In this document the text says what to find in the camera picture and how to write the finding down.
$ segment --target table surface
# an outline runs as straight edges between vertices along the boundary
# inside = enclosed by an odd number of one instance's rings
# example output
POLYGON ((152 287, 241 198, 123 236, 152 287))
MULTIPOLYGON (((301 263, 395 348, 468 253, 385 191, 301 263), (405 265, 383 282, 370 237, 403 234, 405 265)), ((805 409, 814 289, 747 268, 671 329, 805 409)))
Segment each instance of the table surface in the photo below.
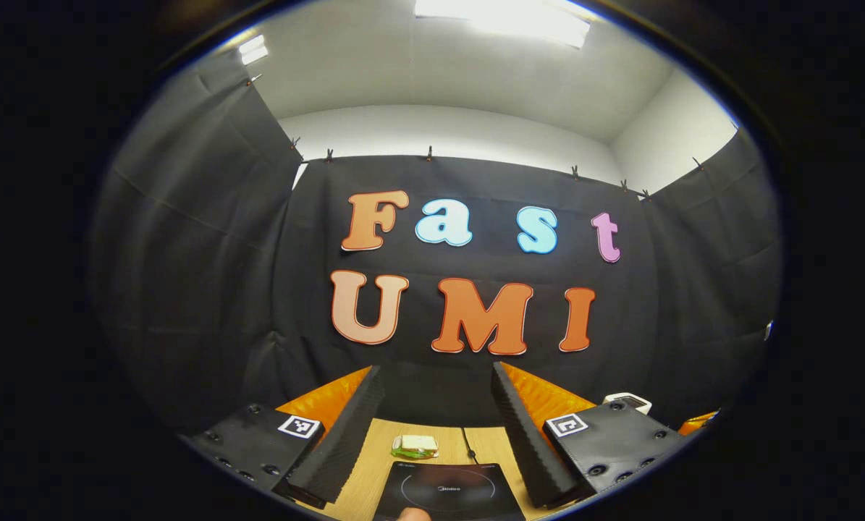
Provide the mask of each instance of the table surface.
MULTIPOLYGON (((506 481, 509 482, 512 489, 512 494, 515 495, 515 500, 522 508, 522 513, 527 521, 545 517, 551 512, 567 507, 567 505, 562 505, 554 510, 532 507, 504 428, 466 428, 465 432, 468 434, 468 443, 474 449, 479 464, 499 464, 501 466, 506 481)), ((326 504, 326 508, 323 510, 302 505, 343 521, 370 521, 377 508, 377 502, 380 501, 390 465, 396 461, 418 461, 423 464, 438 465, 474 465, 474 459, 468 457, 468 448, 466 448, 464 436, 461 434, 461 428, 413 425, 412 423, 389 422, 375 418, 371 421, 352 475, 342 487, 342 493, 335 504, 326 504), (433 436, 439 442, 439 457, 405 459, 390 455, 390 444, 393 443, 393 439, 405 434, 433 436)))

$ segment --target black cloth wall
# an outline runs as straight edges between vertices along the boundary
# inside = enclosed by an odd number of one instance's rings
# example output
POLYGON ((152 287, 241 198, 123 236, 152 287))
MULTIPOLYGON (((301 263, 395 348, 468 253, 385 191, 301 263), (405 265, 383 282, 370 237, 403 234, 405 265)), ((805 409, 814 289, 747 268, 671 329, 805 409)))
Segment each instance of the black cloth wall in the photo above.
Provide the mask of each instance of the black cloth wall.
POLYGON ((182 430, 261 396, 247 366, 274 342, 274 248, 300 155, 247 82, 233 53, 171 79, 94 216, 98 319, 135 388, 182 430))
POLYGON ((279 333, 277 369, 284 393, 297 396, 369 363, 384 366, 387 398, 382 418, 432 425, 499 425, 489 393, 493 360, 530 370, 585 398, 641 388, 649 378, 647 356, 657 332, 657 270, 641 204, 603 182, 521 165, 462 158, 390 156, 312 161, 294 190, 274 264, 274 323, 279 333), (403 190, 407 208, 396 210, 392 231, 378 250, 342 251, 352 205, 359 192, 403 190), (415 225, 423 204, 453 198, 470 211, 470 243, 452 247, 420 241, 415 225), (523 252, 516 214, 525 206, 557 215, 558 243, 549 254, 523 252), (591 219, 608 212, 618 225, 621 259, 600 256, 591 219), (400 320, 388 342, 368 346, 337 333, 330 320, 331 271, 359 271, 368 278, 358 299, 361 323, 374 324, 379 274, 410 281, 400 299, 400 320), (439 353, 429 346, 442 328, 442 278, 474 281, 486 306, 504 284, 534 289, 528 301, 525 354, 497 356, 439 353), (591 345, 561 352, 567 327, 565 290, 596 292, 590 311, 591 345))
POLYGON ((660 298, 647 383, 658 420, 678 425, 719 408, 759 362, 782 283, 777 204, 743 130, 641 204, 660 298))

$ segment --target light blue letter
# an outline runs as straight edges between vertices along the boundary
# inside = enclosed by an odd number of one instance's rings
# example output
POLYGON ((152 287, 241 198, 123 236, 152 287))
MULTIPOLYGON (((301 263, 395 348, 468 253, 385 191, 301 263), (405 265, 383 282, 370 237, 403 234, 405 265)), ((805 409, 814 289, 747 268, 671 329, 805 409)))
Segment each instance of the light blue letter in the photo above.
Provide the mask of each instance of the light blue letter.
POLYGON ((527 206, 515 214, 515 222, 524 234, 519 234, 519 247, 526 253, 551 253, 557 246, 557 217, 548 208, 527 206))
POLYGON ((416 222, 416 236, 423 242, 432 244, 447 242, 451 246, 465 246, 474 234, 468 230, 471 212, 461 201, 455 199, 436 199, 423 205, 423 217, 416 222), (445 214, 435 215, 445 210, 445 214))

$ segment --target white wall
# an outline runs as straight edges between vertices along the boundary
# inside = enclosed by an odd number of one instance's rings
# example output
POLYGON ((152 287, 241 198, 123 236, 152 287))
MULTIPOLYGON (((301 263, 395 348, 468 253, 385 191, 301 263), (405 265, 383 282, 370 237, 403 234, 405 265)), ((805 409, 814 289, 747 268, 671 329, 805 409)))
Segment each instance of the white wall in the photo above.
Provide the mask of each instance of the white wall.
POLYGON ((696 168, 735 135, 719 102, 680 69, 613 140, 628 187, 656 192, 696 168))
POLYGON ((609 146, 544 123, 451 106, 382 105, 311 112, 280 119, 304 159, 432 155, 489 159, 554 169, 618 185, 609 146))

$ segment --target cable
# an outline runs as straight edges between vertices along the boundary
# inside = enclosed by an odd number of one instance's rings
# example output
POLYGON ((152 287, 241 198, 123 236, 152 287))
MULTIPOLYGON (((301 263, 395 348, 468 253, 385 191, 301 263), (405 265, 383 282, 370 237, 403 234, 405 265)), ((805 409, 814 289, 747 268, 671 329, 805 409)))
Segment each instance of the cable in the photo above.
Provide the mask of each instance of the cable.
POLYGON ((465 428, 461 428, 461 436, 465 437, 465 447, 468 448, 468 458, 474 459, 475 464, 478 464, 478 455, 474 451, 471 451, 471 444, 468 443, 468 433, 465 432, 465 428))

